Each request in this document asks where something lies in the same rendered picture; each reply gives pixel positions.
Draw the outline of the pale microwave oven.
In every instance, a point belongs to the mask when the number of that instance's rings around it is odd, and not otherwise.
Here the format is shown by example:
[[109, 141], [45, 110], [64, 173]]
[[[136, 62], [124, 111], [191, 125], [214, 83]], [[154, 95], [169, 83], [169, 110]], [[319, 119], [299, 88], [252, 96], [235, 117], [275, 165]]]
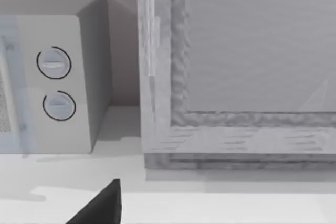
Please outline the pale microwave oven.
[[[62, 48], [72, 69], [51, 80], [37, 54]], [[107, 0], [0, 0], [0, 153], [90, 153], [112, 89]], [[76, 103], [64, 122], [49, 118], [43, 98], [64, 91]]]

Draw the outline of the pale round microwave knob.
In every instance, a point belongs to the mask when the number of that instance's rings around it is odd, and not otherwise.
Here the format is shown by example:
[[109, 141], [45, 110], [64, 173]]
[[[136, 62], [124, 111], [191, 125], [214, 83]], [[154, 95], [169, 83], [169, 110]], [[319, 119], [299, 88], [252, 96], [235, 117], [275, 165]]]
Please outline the pale round microwave knob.
[[67, 52], [56, 46], [40, 51], [36, 57], [36, 65], [40, 73], [51, 80], [65, 78], [72, 69]]
[[56, 91], [43, 98], [43, 110], [46, 115], [59, 122], [71, 119], [76, 112], [76, 103], [71, 95], [64, 91]]

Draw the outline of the grey wooden cabinet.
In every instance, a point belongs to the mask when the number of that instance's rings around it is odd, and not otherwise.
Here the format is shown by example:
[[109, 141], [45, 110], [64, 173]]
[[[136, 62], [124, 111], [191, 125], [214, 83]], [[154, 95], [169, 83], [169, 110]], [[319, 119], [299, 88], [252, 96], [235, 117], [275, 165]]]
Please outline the grey wooden cabinet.
[[137, 0], [150, 170], [336, 170], [336, 0]]

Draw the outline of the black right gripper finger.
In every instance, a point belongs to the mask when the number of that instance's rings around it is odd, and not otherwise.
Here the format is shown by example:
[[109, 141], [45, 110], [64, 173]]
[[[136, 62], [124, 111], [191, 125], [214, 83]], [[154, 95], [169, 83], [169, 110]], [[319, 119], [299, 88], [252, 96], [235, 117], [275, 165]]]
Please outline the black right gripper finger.
[[121, 224], [121, 180], [114, 179], [65, 224]]

